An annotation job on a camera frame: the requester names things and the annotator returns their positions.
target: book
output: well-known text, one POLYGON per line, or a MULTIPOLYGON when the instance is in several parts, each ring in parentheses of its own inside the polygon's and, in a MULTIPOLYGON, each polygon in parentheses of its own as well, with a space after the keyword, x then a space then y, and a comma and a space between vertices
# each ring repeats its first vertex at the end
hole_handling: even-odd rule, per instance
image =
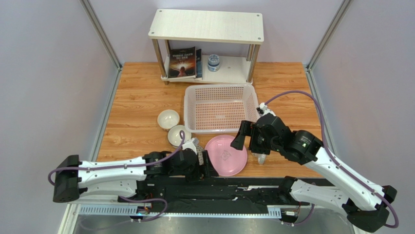
POLYGON ((169 79, 196 78, 196 47, 170 51, 169 79))
POLYGON ((196 50, 196 78, 202 78, 202 49, 196 50))

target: white basket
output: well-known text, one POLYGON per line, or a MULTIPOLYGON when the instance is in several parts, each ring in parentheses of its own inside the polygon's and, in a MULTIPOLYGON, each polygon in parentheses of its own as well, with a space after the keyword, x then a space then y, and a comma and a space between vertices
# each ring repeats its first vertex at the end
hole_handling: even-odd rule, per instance
POLYGON ((185 127, 192 133, 236 133, 242 120, 259 118, 250 84, 193 85, 185 93, 185 127))

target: small jar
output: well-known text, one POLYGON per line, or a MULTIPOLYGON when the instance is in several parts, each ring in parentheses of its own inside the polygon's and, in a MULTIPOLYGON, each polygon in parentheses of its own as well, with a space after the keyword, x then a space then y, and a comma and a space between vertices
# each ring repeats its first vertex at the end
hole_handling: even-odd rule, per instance
POLYGON ((207 59, 207 67, 211 72, 219 70, 221 67, 219 56, 215 54, 209 55, 209 58, 207 59))

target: white wall panel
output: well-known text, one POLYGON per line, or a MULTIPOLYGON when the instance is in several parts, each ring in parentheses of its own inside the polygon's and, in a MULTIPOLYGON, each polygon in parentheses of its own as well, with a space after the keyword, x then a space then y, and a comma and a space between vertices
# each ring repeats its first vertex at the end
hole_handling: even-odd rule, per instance
POLYGON ((90 157, 117 70, 77 0, 2 1, 0 32, 0 233, 55 234, 47 175, 90 157))
POLYGON ((414 12, 413 0, 354 0, 313 72, 339 157, 398 191, 401 225, 379 234, 415 230, 414 12))
MULTIPOLYGON (((258 61, 308 63, 341 0, 91 0, 119 59, 156 61, 148 32, 158 8, 259 12, 264 17, 265 41, 258 61)), ((239 44, 173 42, 172 48, 199 46, 203 53, 246 55, 239 44)))

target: wooden table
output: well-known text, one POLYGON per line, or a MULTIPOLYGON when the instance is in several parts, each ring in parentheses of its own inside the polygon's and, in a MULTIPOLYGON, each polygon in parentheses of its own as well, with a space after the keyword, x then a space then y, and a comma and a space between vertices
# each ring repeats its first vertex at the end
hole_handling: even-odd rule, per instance
MULTIPOLYGON (((110 117, 105 129, 98 161, 113 161, 143 156, 152 151, 173 151, 167 132, 157 124, 157 116, 165 109, 173 109, 183 124, 185 89, 191 83, 170 83, 160 80, 157 63, 126 63, 110 117)), ((254 72, 258 102, 288 90, 310 92, 301 63, 257 63, 254 72)), ((321 138, 320 124, 312 100, 301 94, 289 94, 269 104, 291 130, 307 130, 321 138)), ((193 135, 204 147, 212 135, 193 135)), ((249 137, 245 146, 249 146, 249 137)), ((272 152, 264 165, 248 154, 245 168, 236 176, 252 177, 321 177, 297 163, 272 152)))

